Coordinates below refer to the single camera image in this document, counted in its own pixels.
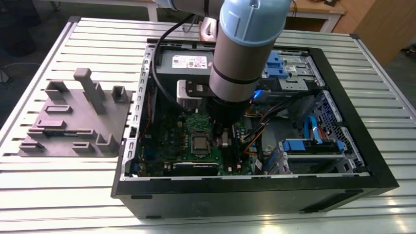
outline sticker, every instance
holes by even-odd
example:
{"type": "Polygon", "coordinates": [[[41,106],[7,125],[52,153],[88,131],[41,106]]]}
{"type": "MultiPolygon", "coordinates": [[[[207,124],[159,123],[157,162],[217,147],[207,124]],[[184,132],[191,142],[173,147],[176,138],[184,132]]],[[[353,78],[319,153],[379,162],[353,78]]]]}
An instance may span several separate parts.
{"type": "Polygon", "coordinates": [[[64,136],[76,137],[79,135],[76,133],[64,133],[64,136]]]}
{"type": "Polygon", "coordinates": [[[172,57],[172,68],[207,69],[207,57],[175,55],[172,57]]]}
{"type": "Polygon", "coordinates": [[[263,164],[261,164],[261,162],[259,161],[259,159],[256,160],[256,167],[261,170],[263,164]]]}
{"type": "Polygon", "coordinates": [[[333,14],[344,14],[345,12],[344,12],[344,11],[329,11],[329,13],[333,13],[333,14]]]}

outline blue cable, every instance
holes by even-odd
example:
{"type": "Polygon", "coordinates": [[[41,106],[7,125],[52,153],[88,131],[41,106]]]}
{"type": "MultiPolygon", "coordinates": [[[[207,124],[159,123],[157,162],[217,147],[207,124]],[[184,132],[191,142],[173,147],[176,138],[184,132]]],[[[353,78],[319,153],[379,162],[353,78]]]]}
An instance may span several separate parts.
{"type": "Polygon", "coordinates": [[[305,118],[305,123],[304,123],[305,139],[309,139],[309,122],[312,124],[313,139],[317,141],[319,144],[321,144],[323,140],[319,137],[317,121],[316,121],[315,116],[312,116],[312,115],[308,115],[305,118]]]}

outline power supply label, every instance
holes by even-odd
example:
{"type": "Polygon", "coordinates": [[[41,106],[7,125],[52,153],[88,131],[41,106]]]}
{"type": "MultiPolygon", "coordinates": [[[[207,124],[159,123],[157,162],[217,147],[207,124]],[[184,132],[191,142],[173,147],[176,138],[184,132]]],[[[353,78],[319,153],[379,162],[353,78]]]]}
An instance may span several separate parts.
{"type": "Polygon", "coordinates": [[[172,58],[172,68],[207,69],[207,57],[175,55],[172,58]]]}

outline black cable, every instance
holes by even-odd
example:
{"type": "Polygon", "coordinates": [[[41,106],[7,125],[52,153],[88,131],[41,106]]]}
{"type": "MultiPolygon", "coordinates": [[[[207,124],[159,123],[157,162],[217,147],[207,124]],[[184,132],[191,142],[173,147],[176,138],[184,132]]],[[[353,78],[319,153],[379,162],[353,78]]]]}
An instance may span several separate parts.
{"type": "Polygon", "coordinates": [[[296,18],[296,14],[297,14],[297,4],[296,4],[296,0],[292,0],[293,2],[293,13],[292,13],[292,17],[296,18]]]}
{"type": "Polygon", "coordinates": [[[152,73],[153,73],[153,79],[155,79],[156,85],[157,85],[161,93],[164,94],[164,96],[168,98],[168,100],[188,114],[192,113],[192,111],[185,109],[176,102],[176,99],[169,95],[168,91],[161,86],[161,83],[160,83],[159,78],[157,78],[157,73],[156,73],[156,58],[157,58],[157,53],[159,53],[159,47],[160,47],[160,44],[161,44],[163,40],[175,31],[175,29],[177,29],[193,16],[195,16],[195,14],[189,14],[187,18],[184,18],[177,24],[175,24],[173,27],[169,28],[168,31],[165,31],[165,33],[160,36],[160,38],[157,40],[157,43],[156,43],[156,46],[155,46],[155,50],[153,50],[153,54],[152,54],[152,73]]]}

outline motherboard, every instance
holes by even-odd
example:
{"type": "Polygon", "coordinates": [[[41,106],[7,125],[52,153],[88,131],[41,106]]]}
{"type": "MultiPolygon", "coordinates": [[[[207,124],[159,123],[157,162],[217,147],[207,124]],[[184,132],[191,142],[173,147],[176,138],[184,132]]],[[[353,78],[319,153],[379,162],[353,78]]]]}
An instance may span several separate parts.
{"type": "Polygon", "coordinates": [[[140,176],[235,176],[251,175],[249,158],[244,157],[243,121],[233,127],[227,149],[211,145],[212,123],[205,113],[164,115],[151,124],[137,148],[140,176]]]}

